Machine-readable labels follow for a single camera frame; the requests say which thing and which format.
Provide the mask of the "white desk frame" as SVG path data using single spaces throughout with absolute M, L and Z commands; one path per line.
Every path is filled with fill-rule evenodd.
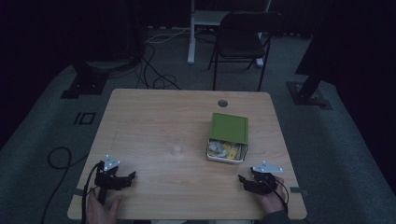
M 190 16 L 190 43 L 187 57 L 187 64 L 195 63 L 195 47 L 196 47 L 196 26 L 209 25 L 219 26 L 221 20 L 227 14 L 227 11 L 217 11 L 208 9 L 196 9 L 195 1 L 191 0 L 191 16 Z

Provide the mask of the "black folding chair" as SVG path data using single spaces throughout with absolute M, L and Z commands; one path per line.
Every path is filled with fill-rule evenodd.
M 262 59 L 257 91 L 263 77 L 273 36 L 279 31 L 283 16 L 278 12 L 230 12 L 221 20 L 208 68 L 214 66 L 212 90 L 217 85 L 219 63 L 248 63 L 247 69 Z

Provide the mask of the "black slanted stand with base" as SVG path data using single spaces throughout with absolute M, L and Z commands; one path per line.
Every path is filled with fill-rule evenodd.
M 321 49 L 319 40 L 322 38 L 321 26 L 326 21 L 329 8 L 333 0 L 326 0 L 323 12 L 318 17 L 318 28 L 314 32 L 313 39 L 308 46 L 296 73 L 307 75 L 305 82 L 287 82 L 290 96 L 296 105 L 316 105 L 324 109 L 331 109 L 330 102 L 323 98 L 318 90 L 320 81 L 324 75 L 319 72 Z

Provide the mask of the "clear glass cup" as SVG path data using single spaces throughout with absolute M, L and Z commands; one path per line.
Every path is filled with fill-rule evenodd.
M 173 132 L 166 136 L 168 150 L 173 156 L 181 156 L 184 152 L 186 136 L 184 133 Z

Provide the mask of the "black stand with square base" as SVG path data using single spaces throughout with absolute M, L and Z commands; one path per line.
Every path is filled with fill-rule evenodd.
M 86 62 L 72 63 L 76 76 L 68 90 L 63 91 L 62 99 L 77 99 L 80 95 L 101 95 L 109 73 L 97 71 Z

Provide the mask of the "person's left hand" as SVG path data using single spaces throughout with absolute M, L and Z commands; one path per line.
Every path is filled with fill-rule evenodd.
M 119 196 L 111 207 L 106 209 L 96 199 L 95 189 L 90 189 L 87 201 L 86 224 L 117 224 L 121 202 L 122 197 Z

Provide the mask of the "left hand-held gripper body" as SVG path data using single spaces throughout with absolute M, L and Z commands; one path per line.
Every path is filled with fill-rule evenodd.
M 105 155 L 105 158 L 99 162 L 94 184 L 100 188 L 98 202 L 101 205 L 105 204 L 109 189 L 121 190 L 124 187 L 124 178 L 116 176 L 119 165 L 120 161 L 112 158 L 110 155 Z

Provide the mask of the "green box lid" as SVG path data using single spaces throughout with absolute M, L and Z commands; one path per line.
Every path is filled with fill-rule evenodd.
M 213 113 L 209 138 L 247 145 L 248 118 Z

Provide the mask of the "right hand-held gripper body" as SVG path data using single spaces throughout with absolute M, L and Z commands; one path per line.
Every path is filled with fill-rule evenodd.
M 261 165 L 252 166 L 250 172 L 253 174 L 253 193 L 266 195 L 276 190 L 277 181 L 274 173 L 281 173 L 283 169 L 272 163 L 264 161 Z

